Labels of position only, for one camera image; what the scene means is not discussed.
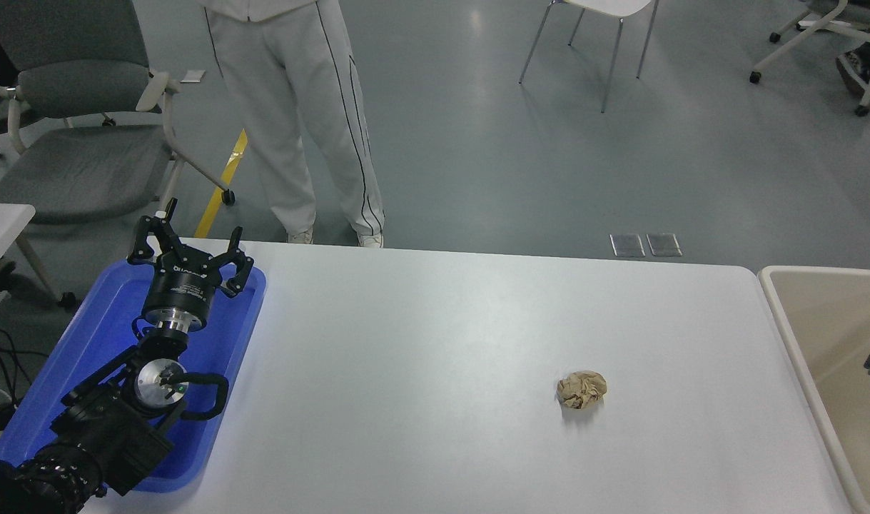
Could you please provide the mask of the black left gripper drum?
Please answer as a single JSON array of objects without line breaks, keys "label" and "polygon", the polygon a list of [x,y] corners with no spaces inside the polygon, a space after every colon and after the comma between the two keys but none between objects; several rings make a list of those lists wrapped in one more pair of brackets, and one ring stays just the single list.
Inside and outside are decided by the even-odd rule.
[{"label": "black left gripper drum", "polygon": [[158,259],[153,267],[152,284],[142,306],[144,318],[153,320],[156,312],[173,308],[199,320],[208,318],[216,289],[223,282],[219,271],[203,272],[200,266],[191,271],[164,259]]}]

